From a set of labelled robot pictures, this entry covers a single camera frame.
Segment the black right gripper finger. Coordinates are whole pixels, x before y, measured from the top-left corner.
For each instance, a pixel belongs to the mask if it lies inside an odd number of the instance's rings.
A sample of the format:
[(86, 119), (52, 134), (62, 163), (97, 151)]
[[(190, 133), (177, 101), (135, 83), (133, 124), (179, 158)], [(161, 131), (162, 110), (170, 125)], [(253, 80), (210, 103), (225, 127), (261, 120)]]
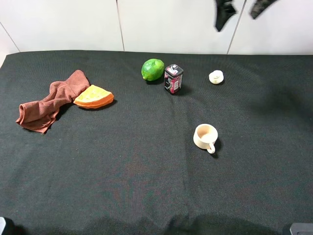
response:
[(250, 10), (250, 16), (257, 19), (268, 7), (270, 7), (277, 0), (257, 0)]
[(221, 32), (227, 21), (234, 16), (237, 11), (233, 6), (233, 0), (215, 0), (216, 3), (216, 21), (215, 28)]

